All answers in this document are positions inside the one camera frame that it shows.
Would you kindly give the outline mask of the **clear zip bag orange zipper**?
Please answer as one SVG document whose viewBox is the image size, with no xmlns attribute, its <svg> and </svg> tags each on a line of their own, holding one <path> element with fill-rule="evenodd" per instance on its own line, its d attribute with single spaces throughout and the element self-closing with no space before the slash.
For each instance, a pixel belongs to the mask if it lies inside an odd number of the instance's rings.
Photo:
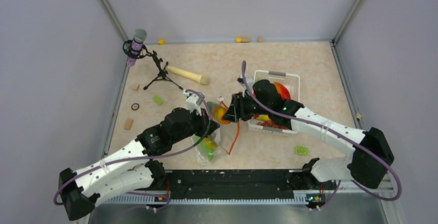
<svg viewBox="0 0 438 224">
<path fill-rule="evenodd" d="M 216 103 L 223 102 L 224 105 L 228 108 L 228 105 L 225 104 L 224 98 L 222 96 L 218 97 L 216 100 L 213 100 L 211 102 L 216 102 Z M 220 128 L 217 129 L 215 132 L 213 132 L 211 135 L 209 135 L 210 137 L 212 137 L 216 141 L 216 143 L 220 147 L 221 152 L 218 156 L 216 156 L 213 160 L 208 161 L 206 159 L 203 159 L 199 155 L 199 152 L 197 151 L 197 149 L 195 148 L 197 162 L 201 166 L 207 166 L 211 163 L 216 162 L 218 159 L 220 159 L 222 157 L 230 155 L 232 148 L 233 148 L 235 142 L 237 141 L 237 138 L 238 138 L 239 132 L 240 132 L 240 125 L 239 124 L 231 122 L 229 125 L 223 125 L 223 124 L 219 124 L 219 125 L 220 125 Z"/>
</svg>

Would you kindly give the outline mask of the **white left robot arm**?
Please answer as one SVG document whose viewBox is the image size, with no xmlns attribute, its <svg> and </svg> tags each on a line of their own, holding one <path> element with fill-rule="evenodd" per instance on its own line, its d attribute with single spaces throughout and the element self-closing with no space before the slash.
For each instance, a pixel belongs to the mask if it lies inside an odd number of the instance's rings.
<svg viewBox="0 0 438 224">
<path fill-rule="evenodd" d="M 82 169 L 60 172 L 53 203 L 62 205 L 68 219 L 76 221 L 112 197 L 142 188 L 160 189 L 166 172 L 158 160 L 171 157 L 177 142 L 194 135 L 206 138 L 219 128 L 204 108 L 175 108 L 115 153 Z"/>
</svg>

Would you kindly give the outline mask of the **green toy cucumber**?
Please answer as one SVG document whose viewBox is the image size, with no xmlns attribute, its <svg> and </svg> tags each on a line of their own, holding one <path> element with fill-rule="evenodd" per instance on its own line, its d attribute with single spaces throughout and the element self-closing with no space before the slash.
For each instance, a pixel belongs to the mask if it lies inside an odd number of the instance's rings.
<svg viewBox="0 0 438 224">
<path fill-rule="evenodd" d="M 199 152 L 199 155 L 208 161 L 213 160 L 216 156 L 218 156 L 221 152 L 220 147 L 218 146 L 216 149 L 209 149 L 204 144 L 204 139 L 196 146 L 197 151 Z"/>
</svg>

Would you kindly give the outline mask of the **yellow green toy lemon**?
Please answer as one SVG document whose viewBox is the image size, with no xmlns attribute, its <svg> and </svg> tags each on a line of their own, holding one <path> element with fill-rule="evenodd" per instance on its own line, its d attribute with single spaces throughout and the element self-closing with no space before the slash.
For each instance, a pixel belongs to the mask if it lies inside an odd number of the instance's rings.
<svg viewBox="0 0 438 224">
<path fill-rule="evenodd" d="M 211 138 L 205 138 L 204 144 L 209 149 L 216 149 L 218 147 L 217 143 L 214 141 L 214 139 Z"/>
</svg>

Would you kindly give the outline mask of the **white perforated plastic basket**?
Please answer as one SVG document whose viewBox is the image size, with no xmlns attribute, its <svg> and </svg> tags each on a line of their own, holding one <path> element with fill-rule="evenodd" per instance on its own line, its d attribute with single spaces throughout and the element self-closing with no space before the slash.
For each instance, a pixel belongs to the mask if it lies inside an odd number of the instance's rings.
<svg viewBox="0 0 438 224">
<path fill-rule="evenodd" d="M 267 79 L 270 83 L 278 82 L 283 84 L 290 92 L 291 98 L 296 101 L 300 101 L 300 86 L 301 79 L 296 74 L 275 72 L 267 70 L 256 70 L 253 79 L 259 81 L 262 79 Z M 292 136 L 296 134 L 296 131 L 292 130 L 281 130 L 271 127 L 264 127 L 257 124 L 258 120 L 252 118 L 248 121 L 248 129 L 253 132 L 268 133 L 274 135 L 282 136 Z"/>
</svg>

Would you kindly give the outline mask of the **green orange toy mango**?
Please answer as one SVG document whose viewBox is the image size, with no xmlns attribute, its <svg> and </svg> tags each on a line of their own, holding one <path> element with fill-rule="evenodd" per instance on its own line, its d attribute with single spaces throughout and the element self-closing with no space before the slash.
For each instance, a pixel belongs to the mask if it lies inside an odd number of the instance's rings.
<svg viewBox="0 0 438 224">
<path fill-rule="evenodd" d="M 229 125 L 231 122 L 224 120 L 223 116 L 228 110 L 228 108 L 224 105 L 223 102 L 216 103 L 216 102 L 207 102 L 208 107 L 210 109 L 211 114 L 214 116 L 216 122 L 223 125 Z"/>
</svg>

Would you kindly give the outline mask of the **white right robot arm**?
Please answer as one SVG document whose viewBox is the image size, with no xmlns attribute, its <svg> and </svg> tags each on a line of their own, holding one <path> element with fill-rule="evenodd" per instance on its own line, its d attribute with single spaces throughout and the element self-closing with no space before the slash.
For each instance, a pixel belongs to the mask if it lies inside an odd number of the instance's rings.
<svg viewBox="0 0 438 224">
<path fill-rule="evenodd" d="M 343 154 L 330 159 L 313 158 L 306 163 L 302 167 L 306 187 L 316 189 L 331 180 L 353 180 L 371 189 L 381 184 L 387 167 L 394 161 L 382 131 L 374 127 L 364 131 L 320 116 L 300 102 L 284 99 L 266 79 L 254 83 L 253 93 L 254 97 L 248 91 L 233 94 L 223 120 L 247 121 L 267 115 L 274 124 L 319 138 Z"/>
</svg>

